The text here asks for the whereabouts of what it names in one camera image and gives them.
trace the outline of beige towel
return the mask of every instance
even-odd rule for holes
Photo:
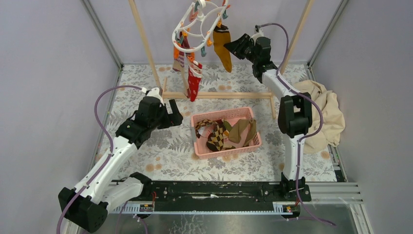
[[[312,80],[306,80],[294,84],[300,92],[308,92],[311,99],[316,102],[322,111],[324,124],[317,135],[305,139],[304,153],[314,154],[319,152],[328,144],[338,146],[340,133],[345,128],[343,113],[338,108],[337,95],[333,91],[327,91],[325,86]],[[313,124],[308,130],[311,134],[319,128],[320,117],[317,109],[312,105]]]

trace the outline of patterned floor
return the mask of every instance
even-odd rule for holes
[[[156,68],[161,83],[168,77],[168,91],[183,90],[181,76],[171,69],[171,65],[157,65]],[[267,92],[267,88],[252,76],[250,65],[234,65],[232,73],[227,73],[223,66],[206,65],[203,75],[200,91]],[[306,80],[304,65],[288,65],[284,77],[290,83]],[[119,84],[153,88],[155,81],[148,65],[126,65]],[[137,109],[142,96],[142,93],[133,89],[123,88],[117,91],[107,126],[111,136]],[[141,172],[153,180],[280,180],[284,167],[284,144],[277,121],[271,117],[269,100],[199,99],[190,102],[180,99],[176,102],[184,116],[183,124],[180,127],[153,131],[151,138],[122,166],[115,178]],[[245,106],[254,111],[257,131],[263,139],[262,147],[253,153],[200,160],[194,153],[190,116]],[[109,141],[105,136],[96,160],[102,157],[108,147]],[[303,168],[307,181],[336,181],[327,148],[317,154],[304,155]]]

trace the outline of wooden pole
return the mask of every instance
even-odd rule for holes
[[[153,77],[155,78],[156,85],[161,87],[161,81],[159,81],[159,76],[155,68],[155,63],[153,62],[152,53],[150,52],[148,38],[146,37],[146,33],[139,16],[138,8],[136,7],[135,0],[129,0],[129,5],[131,6],[133,17],[135,18],[136,26],[138,27],[139,34],[141,35],[141,40],[143,43],[143,47],[145,48],[146,56],[148,57],[149,65],[152,69]]]
[[[271,105],[272,118],[276,119],[277,118],[277,111],[275,110],[274,95],[272,95],[270,97],[270,105]]]
[[[310,13],[313,3],[314,3],[314,0],[307,0],[307,4],[305,5],[304,10],[302,11],[300,21],[298,22],[296,31],[294,33],[293,38],[291,39],[290,46],[288,47],[287,58],[285,59],[284,64],[281,67],[281,70],[280,70],[281,74],[284,73],[284,70],[286,66],[288,65],[288,61],[290,60],[290,57],[293,54],[294,48],[296,47],[298,38],[300,37],[301,31],[305,25],[305,21],[307,20],[307,16]]]
[[[185,79],[185,67],[182,68],[181,71],[181,77],[182,77],[182,83],[184,83],[184,94],[188,94],[189,95],[189,85],[188,85],[188,80]]]
[[[260,99],[260,98],[270,98],[272,96],[271,93],[247,93],[247,92],[199,92],[197,99],[217,99],[217,98],[224,98],[224,99]],[[165,99],[187,99],[185,94],[181,92],[164,92],[163,98]]]
[[[164,98],[164,93],[166,93],[167,91],[167,83],[168,83],[168,77],[165,77],[164,86],[162,88],[162,98]]]

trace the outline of plastic basket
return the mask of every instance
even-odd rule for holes
[[[257,132],[255,137],[252,139],[252,141],[249,143],[249,146],[246,147],[241,147],[233,150],[224,150],[224,151],[219,151],[219,152],[212,152],[210,149],[208,149],[206,143],[207,139],[204,137],[197,138],[195,135],[195,124],[199,121],[202,121],[204,119],[210,119],[210,120],[219,120],[225,118],[231,125],[234,125],[238,120],[240,119],[252,119],[254,118],[254,113],[252,112],[252,109],[249,107],[242,107],[242,108],[236,108],[236,109],[230,109],[230,110],[224,110],[224,111],[215,111],[215,112],[208,112],[208,113],[203,113],[203,114],[196,114],[191,117],[191,126],[192,126],[192,138],[194,141],[194,147],[195,147],[195,154],[200,158],[200,159],[207,159],[207,158],[213,158],[213,157],[221,157],[221,156],[226,156],[226,155],[232,155],[232,154],[241,154],[241,153],[248,153],[252,152],[256,149],[258,149],[262,145],[261,137],[260,134]],[[242,138],[246,136],[247,131],[243,132]]]

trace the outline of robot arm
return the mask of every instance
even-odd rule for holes
[[[138,110],[122,123],[115,133],[113,152],[108,149],[102,159],[73,189],[63,188],[58,195],[63,211],[75,194],[86,186],[68,209],[65,218],[91,233],[100,228],[108,212],[142,193],[144,181],[134,177],[128,177],[123,183],[108,190],[109,183],[125,161],[137,153],[142,144],[150,138],[153,130],[182,124],[183,117],[175,100],[169,101],[172,114],[168,114],[159,88],[142,91],[146,96],[140,101]],[[105,160],[106,166],[93,178]]]
[[[256,26],[256,34],[244,34],[238,40],[227,43],[224,47],[239,59],[248,59],[252,62],[253,75],[259,82],[267,86],[280,101],[278,126],[284,134],[285,165],[280,184],[285,196],[296,192],[296,176],[298,157],[302,157],[304,140],[299,139],[308,133],[312,124],[311,103],[296,95],[299,90],[290,85],[271,59],[271,40],[263,36],[262,30]],[[304,173],[298,169],[299,190],[305,187]]]

